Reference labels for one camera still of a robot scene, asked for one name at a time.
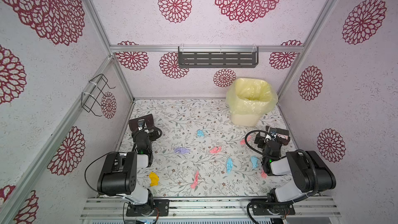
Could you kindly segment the blue paper scrap long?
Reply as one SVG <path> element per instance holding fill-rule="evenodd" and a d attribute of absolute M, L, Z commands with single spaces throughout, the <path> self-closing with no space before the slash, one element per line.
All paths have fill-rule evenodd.
<path fill-rule="evenodd" d="M 227 173 L 228 173 L 228 174 L 231 173 L 232 169 L 233 169 L 233 161 L 232 161 L 231 158 L 228 158 L 227 161 L 226 161 L 226 170 L 227 170 Z"/>

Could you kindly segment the bin with yellow-green bag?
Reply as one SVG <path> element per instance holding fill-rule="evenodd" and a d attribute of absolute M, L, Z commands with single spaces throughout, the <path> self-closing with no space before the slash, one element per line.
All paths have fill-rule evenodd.
<path fill-rule="evenodd" d="M 226 101 L 234 125 L 254 127 L 262 116 L 275 108 L 278 95 L 264 80 L 239 78 L 230 86 Z"/>

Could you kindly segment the dark brown plastic dustpan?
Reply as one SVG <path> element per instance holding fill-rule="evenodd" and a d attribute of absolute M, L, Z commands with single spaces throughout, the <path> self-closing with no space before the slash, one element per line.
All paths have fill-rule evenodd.
<path fill-rule="evenodd" d="M 130 119 L 128 124 L 132 133 L 136 133 L 144 128 L 154 127 L 153 115 L 148 114 L 142 117 Z"/>

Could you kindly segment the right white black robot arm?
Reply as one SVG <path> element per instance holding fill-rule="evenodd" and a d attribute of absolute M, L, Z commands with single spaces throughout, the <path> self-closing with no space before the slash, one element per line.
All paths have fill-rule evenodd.
<path fill-rule="evenodd" d="M 257 150 L 248 144 L 253 151 L 262 155 L 262 170 L 267 176 L 291 175 L 288 183 L 272 189 L 266 201 L 259 202 L 270 208 L 289 207 L 295 202 L 305 200 L 317 193 L 336 187 L 336 178 L 324 161 L 315 151 L 297 149 L 288 151 L 282 156 L 282 146 L 288 139 L 262 130 L 254 130 Z"/>

